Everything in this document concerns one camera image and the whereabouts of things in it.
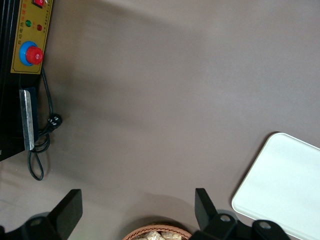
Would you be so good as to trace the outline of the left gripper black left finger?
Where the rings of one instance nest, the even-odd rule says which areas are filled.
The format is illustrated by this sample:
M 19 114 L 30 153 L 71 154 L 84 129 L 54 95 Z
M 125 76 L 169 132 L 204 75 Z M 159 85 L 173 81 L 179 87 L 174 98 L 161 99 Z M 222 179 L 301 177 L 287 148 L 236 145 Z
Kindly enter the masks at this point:
M 67 240 L 83 215 L 81 189 L 72 189 L 50 212 L 30 217 L 15 230 L 0 227 L 2 240 Z

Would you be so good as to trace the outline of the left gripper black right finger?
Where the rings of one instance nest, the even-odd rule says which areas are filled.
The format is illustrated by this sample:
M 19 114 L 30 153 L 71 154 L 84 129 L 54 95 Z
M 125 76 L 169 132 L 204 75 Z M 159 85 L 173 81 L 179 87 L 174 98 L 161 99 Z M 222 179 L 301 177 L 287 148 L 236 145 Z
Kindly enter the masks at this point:
M 251 226 L 224 211 L 217 211 L 204 188 L 195 189 L 195 217 L 199 230 L 192 240 L 289 240 L 290 237 L 275 222 L 255 220 Z

